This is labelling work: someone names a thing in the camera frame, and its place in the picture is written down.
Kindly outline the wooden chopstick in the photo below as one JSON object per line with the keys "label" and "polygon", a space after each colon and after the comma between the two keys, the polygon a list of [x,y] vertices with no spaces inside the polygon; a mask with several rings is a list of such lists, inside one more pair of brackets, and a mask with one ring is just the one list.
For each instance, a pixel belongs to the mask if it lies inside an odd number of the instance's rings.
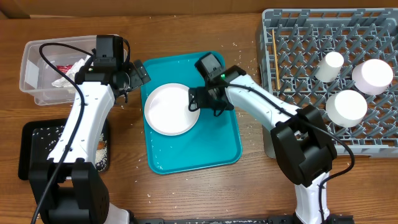
{"label": "wooden chopstick", "polygon": [[275,31],[272,29],[272,48],[274,53],[274,66],[275,66],[275,87],[276,90],[280,89],[279,66],[277,59],[277,46],[275,41]]}

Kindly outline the large white plate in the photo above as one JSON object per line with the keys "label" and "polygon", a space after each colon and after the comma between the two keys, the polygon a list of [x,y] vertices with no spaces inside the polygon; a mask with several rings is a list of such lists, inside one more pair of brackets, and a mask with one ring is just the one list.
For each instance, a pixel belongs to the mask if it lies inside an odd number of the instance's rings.
{"label": "large white plate", "polygon": [[146,99],[144,116],[148,125],[159,134],[177,136],[194,127],[200,110],[188,109],[189,87],[168,83],[157,87]]}

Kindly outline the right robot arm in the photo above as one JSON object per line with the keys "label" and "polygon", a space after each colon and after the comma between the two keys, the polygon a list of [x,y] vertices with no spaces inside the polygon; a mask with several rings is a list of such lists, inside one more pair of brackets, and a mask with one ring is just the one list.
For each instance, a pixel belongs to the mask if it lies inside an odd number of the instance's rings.
{"label": "right robot arm", "polygon": [[337,152],[319,110],[280,100],[237,65],[222,66],[212,53],[202,56],[195,68],[205,84],[189,89],[189,111],[211,109],[219,117],[238,107],[258,119],[269,132],[270,155],[295,185],[294,222],[325,223],[330,212],[324,180]]}

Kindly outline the red snack wrapper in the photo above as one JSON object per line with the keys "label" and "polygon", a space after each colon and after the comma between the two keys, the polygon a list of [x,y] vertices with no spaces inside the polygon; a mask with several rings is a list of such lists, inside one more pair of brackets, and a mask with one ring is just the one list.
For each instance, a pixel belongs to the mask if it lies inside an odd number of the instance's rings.
{"label": "red snack wrapper", "polygon": [[57,65],[57,69],[63,73],[67,73],[73,65]]}

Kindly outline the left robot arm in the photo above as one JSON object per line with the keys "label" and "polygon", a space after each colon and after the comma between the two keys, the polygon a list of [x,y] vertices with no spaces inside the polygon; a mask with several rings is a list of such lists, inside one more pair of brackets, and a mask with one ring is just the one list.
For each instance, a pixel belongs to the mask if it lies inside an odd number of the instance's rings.
{"label": "left robot arm", "polygon": [[64,130],[45,162],[33,163],[29,183],[37,207],[31,222],[136,223],[134,214],[109,201],[95,167],[101,132],[120,96],[150,82],[140,60],[118,35],[97,35],[96,47],[73,78],[75,99]]}

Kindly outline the brown carrot stick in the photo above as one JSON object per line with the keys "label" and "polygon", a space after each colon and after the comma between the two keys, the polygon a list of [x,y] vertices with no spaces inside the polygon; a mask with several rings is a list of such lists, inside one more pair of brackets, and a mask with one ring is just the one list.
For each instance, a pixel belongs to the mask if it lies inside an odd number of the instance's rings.
{"label": "brown carrot stick", "polygon": [[98,143],[97,150],[101,150],[101,149],[105,148],[105,146],[106,146],[106,143],[104,141],[100,141]]}

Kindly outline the small white cup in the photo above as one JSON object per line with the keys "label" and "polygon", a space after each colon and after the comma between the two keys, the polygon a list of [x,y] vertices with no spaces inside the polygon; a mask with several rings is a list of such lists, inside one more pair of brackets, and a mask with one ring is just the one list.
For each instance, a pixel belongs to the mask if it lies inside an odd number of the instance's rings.
{"label": "small white cup", "polygon": [[327,53],[318,64],[315,77],[324,83],[335,80],[344,64],[344,58],[339,52]]}

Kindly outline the white bowl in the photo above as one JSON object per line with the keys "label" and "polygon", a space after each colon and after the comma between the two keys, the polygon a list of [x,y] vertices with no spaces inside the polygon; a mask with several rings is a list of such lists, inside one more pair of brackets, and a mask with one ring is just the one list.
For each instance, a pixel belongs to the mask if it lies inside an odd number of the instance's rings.
{"label": "white bowl", "polygon": [[369,59],[356,66],[352,72],[355,87],[368,95],[383,93],[392,79],[392,68],[380,59]]}

